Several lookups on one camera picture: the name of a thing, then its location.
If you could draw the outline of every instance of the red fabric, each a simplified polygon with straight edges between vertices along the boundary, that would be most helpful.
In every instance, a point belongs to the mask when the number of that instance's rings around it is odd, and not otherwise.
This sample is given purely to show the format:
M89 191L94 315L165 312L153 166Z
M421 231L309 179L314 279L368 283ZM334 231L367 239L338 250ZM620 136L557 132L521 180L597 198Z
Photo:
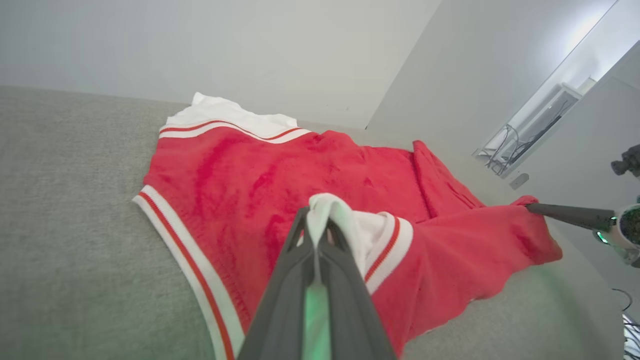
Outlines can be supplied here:
M400 356L408 340L495 295L513 272L562 256L543 217L518 204L484 207L422 142L413 145L359 147L333 131L274 144L220 127L161 138L144 182L212 263L245 332L311 195L333 193L355 210L408 220L409 252L372 296Z

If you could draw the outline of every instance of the gray table surface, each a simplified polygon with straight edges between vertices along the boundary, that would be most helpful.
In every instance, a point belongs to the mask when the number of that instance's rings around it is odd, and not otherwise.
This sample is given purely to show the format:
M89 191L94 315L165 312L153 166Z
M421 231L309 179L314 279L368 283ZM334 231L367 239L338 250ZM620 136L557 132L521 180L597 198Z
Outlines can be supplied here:
M198 304L131 202L184 104L0 87L0 357L212 359ZM299 121L314 131L329 127ZM361 145L411 148L343 130ZM437 134L424 140L481 200L517 194ZM620 309L555 229L564 259L409 343L405 359L620 359Z

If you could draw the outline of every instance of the gray fabric surface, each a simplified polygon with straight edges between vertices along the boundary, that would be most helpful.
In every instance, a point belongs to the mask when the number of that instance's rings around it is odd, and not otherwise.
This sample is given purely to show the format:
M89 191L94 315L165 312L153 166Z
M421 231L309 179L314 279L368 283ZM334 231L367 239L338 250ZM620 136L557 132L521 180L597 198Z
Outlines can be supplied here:
M213 358L186 279L131 202L158 129L184 107L0 87L2 359ZM360 144L410 148L407 139L391 134L346 132ZM480 181L485 172L475 172L477 164L464 163L437 139L426 142L481 199L490 202L501 193L500 184ZM515 194L501 196L498 203ZM564 260L514 275L495 298L472 303L460 317L411 342L404 358L621 354L615 342L621 328L613 330L619 319L603 280L559 242Z

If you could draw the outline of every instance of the red stripe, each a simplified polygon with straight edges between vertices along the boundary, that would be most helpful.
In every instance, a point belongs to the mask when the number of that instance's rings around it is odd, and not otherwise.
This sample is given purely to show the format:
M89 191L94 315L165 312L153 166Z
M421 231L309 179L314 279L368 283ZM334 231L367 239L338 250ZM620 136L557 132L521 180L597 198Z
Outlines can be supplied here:
M243 128L239 127L238 125L235 125L235 124L233 124L231 122L224 121L224 120L211 120L211 121L205 122L204 124L200 124L200 125L196 125L196 126L192 126L192 127L166 127L164 129L160 130L160 133L162 134L162 133L164 133L166 131L191 131L191 130L197 130L197 129L200 129L201 127L203 127L203 126L207 126L209 124L215 124L217 122L222 122L224 124L229 124L229 125L235 126L238 129L244 131L245 133L250 133L251 135L253 135L253 136L257 137L257 138L261 138L263 140L277 139L277 138L279 138L279 137L281 137L283 135L286 135L286 134L290 133L291 131L295 131L295 130L300 130L301 129L301 127L294 127L292 129L289 129L289 130L283 132L280 135L272 136L271 138L263 138L263 137L260 137L260 136L258 136L256 134L252 133L251 131L245 130L245 129L243 129Z
M207 281L204 279L202 272L198 268L198 265L196 265L195 261L193 261L193 258L189 254L189 251L187 251L187 248L182 243L182 240L180 240L180 238L178 237L178 234L175 233L175 231L173 230L173 228L171 227L167 219L164 217L164 214L162 214L162 211L158 209L156 203L146 193L141 192L139 195L143 199L145 199L145 201L154 210L154 212L156 213L156 215L164 225L164 228L169 232L169 235L171 235L175 244L178 245L178 248L180 249L180 252L182 253L182 255L185 257L185 259L187 259L187 262L189 263L189 266L193 270L193 273L198 278L198 281L200 282L200 285L202 286L202 289L204 290L204 293L207 296L207 300L209 301L209 305L211 306L211 310L213 311L213 316L216 319L216 323L218 324L218 329L220 330L220 336L222 337L222 342L225 345L225 353L227 354L227 360L234 360L234 351L233 351L233 348L231 347L231 340L229 339L227 327L225 326L225 323L222 320L222 314L218 309L218 305L216 304L216 299L214 299L213 293L211 293L211 289L209 288Z
M373 273L376 272L380 264L382 264L382 262L387 258L387 255L389 255L389 252L394 247L396 240L398 240L398 233L400 233L400 220L397 217L394 217L394 219L396 220L396 223L394 224L394 233L391 235L391 239L389 239L389 242L387 243L385 250L382 250L382 254L378 256L378 258L374 261L373 265L371 265L371 268L367 272L367 275L365 275L364 277L365 282L369 281Z

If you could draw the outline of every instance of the white wall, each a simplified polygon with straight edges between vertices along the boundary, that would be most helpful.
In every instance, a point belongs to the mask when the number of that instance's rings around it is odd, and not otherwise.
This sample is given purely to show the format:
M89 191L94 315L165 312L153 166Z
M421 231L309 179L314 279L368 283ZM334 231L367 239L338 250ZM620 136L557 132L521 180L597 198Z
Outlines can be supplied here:
M440 0L0 2L0 85L362 127Z
M502 127L614 0L446 0L369 129L438 133L471 154Z
M633 204L640 195L640 182L631 174L617 176L610 163L639 143L640 43L518 166L518 173L529 174L518 191L547 204L603 209ZM623 265L613 250L598 243L588 230L562 223L558 228L612 287L640 299L640 269ZM631 310L632 316L640 319L640 304L636 302Z
M589 77L600 80L638 40L640 0L618 0L509 123L517 128L556 85L578 88Z

